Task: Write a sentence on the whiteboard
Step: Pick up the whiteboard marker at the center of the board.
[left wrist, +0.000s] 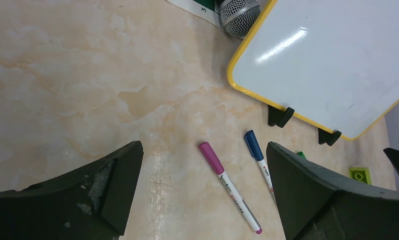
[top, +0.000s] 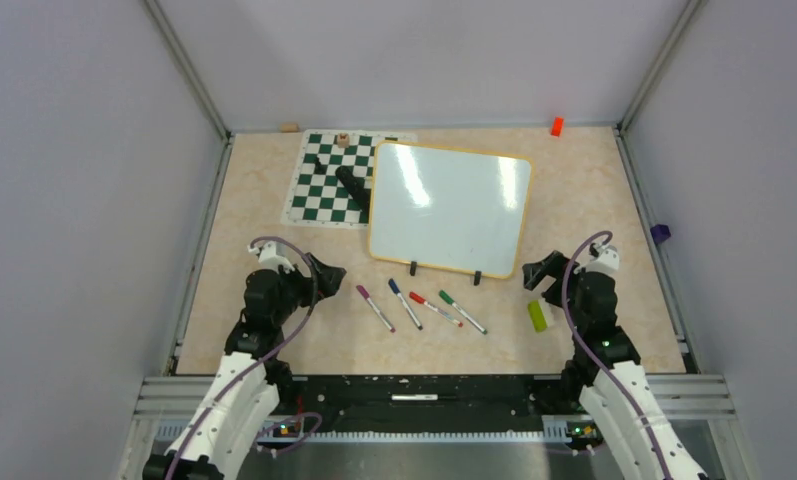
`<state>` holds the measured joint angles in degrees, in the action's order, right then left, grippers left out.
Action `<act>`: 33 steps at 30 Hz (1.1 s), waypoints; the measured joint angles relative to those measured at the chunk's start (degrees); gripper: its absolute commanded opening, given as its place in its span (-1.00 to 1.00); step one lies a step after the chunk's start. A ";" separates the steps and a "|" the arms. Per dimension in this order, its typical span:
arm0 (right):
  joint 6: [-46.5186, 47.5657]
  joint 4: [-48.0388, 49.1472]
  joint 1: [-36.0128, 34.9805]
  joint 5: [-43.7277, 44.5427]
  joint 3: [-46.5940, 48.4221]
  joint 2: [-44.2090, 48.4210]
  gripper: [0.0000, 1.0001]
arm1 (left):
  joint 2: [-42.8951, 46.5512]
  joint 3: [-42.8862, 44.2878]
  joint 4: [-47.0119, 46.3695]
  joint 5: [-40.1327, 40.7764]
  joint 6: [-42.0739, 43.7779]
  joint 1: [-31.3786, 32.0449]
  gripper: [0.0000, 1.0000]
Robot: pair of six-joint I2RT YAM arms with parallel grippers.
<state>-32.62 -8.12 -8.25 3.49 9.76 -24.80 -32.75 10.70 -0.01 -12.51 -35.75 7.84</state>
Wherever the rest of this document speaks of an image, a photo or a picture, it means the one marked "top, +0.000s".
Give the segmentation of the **purple whiteboard marker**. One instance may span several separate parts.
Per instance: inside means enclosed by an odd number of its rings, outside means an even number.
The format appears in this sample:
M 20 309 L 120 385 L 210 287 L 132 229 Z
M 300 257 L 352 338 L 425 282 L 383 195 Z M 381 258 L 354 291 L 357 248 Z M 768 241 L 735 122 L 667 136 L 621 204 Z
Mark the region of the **purple whiteboard marker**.
M 372 309 L 372 311 L 378 317 L 378 319 L 384 324 L 387 330 L 390 333 L 395 333 L 396 329 L 394 325 L 383 313 L 383 311 L 378 307 L 378 305 L 374 302 L 374 300 L 370 296 L 369 292 L 365 289 L 365 287 L 363 285 L 357 285 L 356 290 L 363 297 L 363 299 L 366 301 L 366 303 L 369 305 L 369 307 Z

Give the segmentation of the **yellow framed whiteboard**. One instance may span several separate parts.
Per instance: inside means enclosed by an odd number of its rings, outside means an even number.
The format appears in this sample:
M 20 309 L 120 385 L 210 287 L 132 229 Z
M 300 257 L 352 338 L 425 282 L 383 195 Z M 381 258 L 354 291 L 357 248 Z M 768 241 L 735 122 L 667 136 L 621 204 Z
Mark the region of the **yellow framed whiteboard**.
M 368 252 L 382 261 L 507 279 L 532 189 L 531 160 L 383 141 L 374 155 Z

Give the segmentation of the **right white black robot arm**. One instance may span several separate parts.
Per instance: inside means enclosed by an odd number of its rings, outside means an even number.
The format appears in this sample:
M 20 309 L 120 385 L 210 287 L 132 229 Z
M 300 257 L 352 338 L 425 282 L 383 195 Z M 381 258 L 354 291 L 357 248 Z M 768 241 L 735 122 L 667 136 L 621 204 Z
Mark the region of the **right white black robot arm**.
M 586 412 L 626 479 L 705 479 L 708 474 L 683 445 L 660 407 L 641 358 L 618 323 L 612 246 L 591 245 L 580 265 L 559 251 L 522 267 L 523 286 L 550 286 L 528 307 L 532 320 L 560 309 L 572 332 L 574 353 L 560 377 L 560 397 Z

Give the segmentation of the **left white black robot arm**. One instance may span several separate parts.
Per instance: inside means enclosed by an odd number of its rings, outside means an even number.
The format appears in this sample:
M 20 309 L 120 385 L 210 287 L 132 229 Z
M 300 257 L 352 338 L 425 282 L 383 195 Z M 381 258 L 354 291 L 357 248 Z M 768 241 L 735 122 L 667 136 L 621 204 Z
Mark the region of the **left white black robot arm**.
M 142 478 L 235 479 L 266 419 L 293 404 L 291 370 L 276 358 L 288 341 L 283 324 L 334 296 L 347 271 L 311 253 L 298 267 L 277 248 L 268 242 L 258 249 L 260 267 L 245 279 L 244 307 L 213 382 L 181 434 L 149 456 Z

